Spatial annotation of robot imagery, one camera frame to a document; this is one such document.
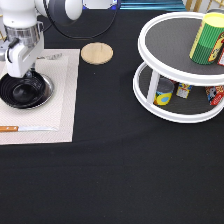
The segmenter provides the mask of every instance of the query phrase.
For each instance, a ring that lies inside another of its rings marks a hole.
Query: black table surface
[[[113,13],[87,10],[62,29],[94,35]],[[138,36],[163,13],[119,11],[111,29],[89,41],[53,28],[45,34],[45,48],[103,42],[114,56],[99,66],[80,58],[71,143],[0,146],[0,223],[223,224],[224,112],[199,124],[172,123],[133,93]]]

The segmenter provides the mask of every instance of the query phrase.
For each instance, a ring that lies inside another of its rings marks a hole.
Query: white turntable shelf
[[[216,116],[224,107],[209,105],[205,86],[224,85],[224,67],[214,62],[199,65],[189,58],[204,14],[167,13],[150,20],[142,29],[138,49],[144,62],[133,80],[139,102],[153,114],[179,123],[197,123]],[[176,96],[166,106],[154,105],[160,75],[193,85],[187,99]]]

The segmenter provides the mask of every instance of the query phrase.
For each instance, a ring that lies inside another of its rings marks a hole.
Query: black bowl
[[[43,77],[32,71],[32,76],[14,78],[6,74],[0,80],[0,97],[11,107],[26,109],[35,105],[43,96],[45,81]]]

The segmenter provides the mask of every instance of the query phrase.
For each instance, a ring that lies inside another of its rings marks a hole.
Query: small container
[[[209,12],[204,15],[190,58],[198,64],[212,64],[224,41],[224,14]]]
[[[205,90],[210,105],[218,105],[224,96],[223,86],[208,86]]]
[[[184,83],[179,83],[178,89],[177,89],[177,96],[180,96],[182,98],[187,99],[190,91],[192,89],[191,85],[187,85]]]
[[[173,89],[174,84],[169,79],[160,78],[156,90],[154,104],[160,106],[168,104],[173,94]]]

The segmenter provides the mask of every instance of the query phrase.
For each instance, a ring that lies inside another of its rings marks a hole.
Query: round cork pad
[[[84,61],[94,65],[104,64],[113,56],[112,48],[103,43],[91,43],[83,47],[81,57]]]

